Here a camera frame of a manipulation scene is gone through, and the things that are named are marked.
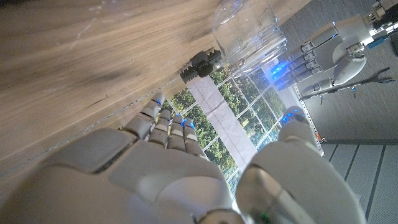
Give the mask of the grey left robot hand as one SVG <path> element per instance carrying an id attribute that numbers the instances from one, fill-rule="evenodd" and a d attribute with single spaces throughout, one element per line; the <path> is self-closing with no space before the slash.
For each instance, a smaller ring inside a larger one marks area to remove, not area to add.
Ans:
<path id="1" fill-rule="evenodd" d="M 284 90 L 330 69 L 333 74 L 304 88 L 302 95 L 328 90 L 355 77 L 365 66 L 364 47 L 374 39 L 371 24 L 360 15 L 321 27 L 289 52 L 272 70 L 274 85 Z"/>

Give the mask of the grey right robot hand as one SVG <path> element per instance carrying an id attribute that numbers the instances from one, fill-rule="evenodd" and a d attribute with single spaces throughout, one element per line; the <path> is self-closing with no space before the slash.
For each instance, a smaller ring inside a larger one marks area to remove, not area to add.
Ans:
<path id="1" fill-rule="evenodd" d="M 365 223 L 350 186 L 319 153 L 298 106 L 254 155 L 235 194 L 190 119 L 156 94 L 122 130 L 52 153 L 1 205 L 2 223 Z"/>

